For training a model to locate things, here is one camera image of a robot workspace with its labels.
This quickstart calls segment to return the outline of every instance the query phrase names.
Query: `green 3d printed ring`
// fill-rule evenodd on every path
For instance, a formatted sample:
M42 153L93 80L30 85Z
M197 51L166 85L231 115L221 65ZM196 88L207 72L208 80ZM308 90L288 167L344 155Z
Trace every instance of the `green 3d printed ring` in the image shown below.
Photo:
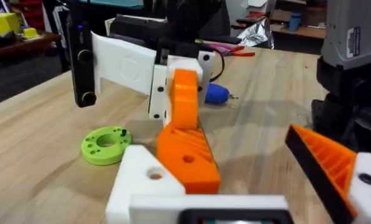
M94 165L110 165L122 160L132 142L131 133L122 127L104 127L89 133L81 142L83 157Z

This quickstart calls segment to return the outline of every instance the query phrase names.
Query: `orange 3d printed part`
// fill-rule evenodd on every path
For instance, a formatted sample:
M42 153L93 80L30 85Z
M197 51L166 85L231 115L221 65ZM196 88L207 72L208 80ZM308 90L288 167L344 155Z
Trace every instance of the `orange 3d printed part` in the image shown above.
M296 125L290 126L286 144L308 176L334 223L351 223L348 221L352 221L357 212L347 196L356 153Z
M217 165L198 127L196 73L176 70L170 92L172 121L157 139L158 160L184 185L188 194L216 194Z

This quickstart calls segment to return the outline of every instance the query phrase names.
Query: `red pliers handle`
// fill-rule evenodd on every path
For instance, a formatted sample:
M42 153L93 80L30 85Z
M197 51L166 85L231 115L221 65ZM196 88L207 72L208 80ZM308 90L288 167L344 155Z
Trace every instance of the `red pliers handle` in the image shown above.
M235 47L231 51L229 51L227 53L223 53L223 56L253 57L255 55L254 52L251 52L251 53L236 53L236 52L238 52L240 50L243 50L243 49L245 49L244 46Z

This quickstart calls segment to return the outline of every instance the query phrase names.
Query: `hole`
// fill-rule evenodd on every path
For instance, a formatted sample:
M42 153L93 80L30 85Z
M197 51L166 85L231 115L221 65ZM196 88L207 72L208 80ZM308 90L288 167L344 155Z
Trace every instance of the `hole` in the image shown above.
M358 176L359 180L361 180L363 183L367 185L371 185L371 175L369 174L359 174Z
M183 160L184 160L184 162L186 162L186 163L193 163L193 161L195 161L195 158L194 158L193 156L185 155L185 156L183 157Z
M99 147L109 147L115 145L115 143L113 134L104 134L97 139L97 145Z
M126 136L126 133L127 133L127 130L126 130L126 129L123 129L123 130L122 130L122 134L121 134L121 136L122 136L122 137Z
M160 180L163 177L164 171L161 168L152 168L147 172L147 177L151 180Z
M162 178L162 176L161 176L160 174L151 174L151 175L149 176L149 178L150 178L151 180L158 180L158 179Z

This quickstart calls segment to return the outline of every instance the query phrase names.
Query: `black cable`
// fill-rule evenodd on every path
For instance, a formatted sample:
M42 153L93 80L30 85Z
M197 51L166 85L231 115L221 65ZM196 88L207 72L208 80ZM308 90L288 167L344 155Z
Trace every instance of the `black cable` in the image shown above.
M214 81L216 81L221 75L222 75L222 73L224 72L224 70L225 70L225 60L224 60L224 56L222 55L222 53L219 51L219 50L217 50L217 49L215 49L215 48L211 48L213 51L215 51L215 52L217 52L217 54L219 54L220 55L220 57L221 57L221 72L219 72L215 77L212 77L212 78L210 78L210 82L214 82Z

